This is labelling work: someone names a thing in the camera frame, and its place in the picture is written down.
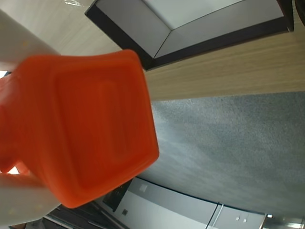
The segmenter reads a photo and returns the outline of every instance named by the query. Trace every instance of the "wooden countertop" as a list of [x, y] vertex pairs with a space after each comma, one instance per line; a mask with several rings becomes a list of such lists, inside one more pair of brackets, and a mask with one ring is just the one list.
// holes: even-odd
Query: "wooden countertop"
[[[2, 0], [0, 9], [63, 55], [120, 48], [84, 15], [92, 0]], [[305, 91], [305, 27], [146, 73], [152, 100]]]

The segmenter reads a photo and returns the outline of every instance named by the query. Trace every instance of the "plastic bottle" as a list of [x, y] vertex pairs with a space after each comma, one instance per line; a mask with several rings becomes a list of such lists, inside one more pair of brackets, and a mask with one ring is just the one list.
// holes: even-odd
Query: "plastic bottle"
[[[74, 208], [94, 200], [158, 155], [145, 77], [132, 51], [30, 56], [0, 79], [0, 226], [39, 219], [59, 203]], [[15, 165], [23, 174], [6, 174]]]

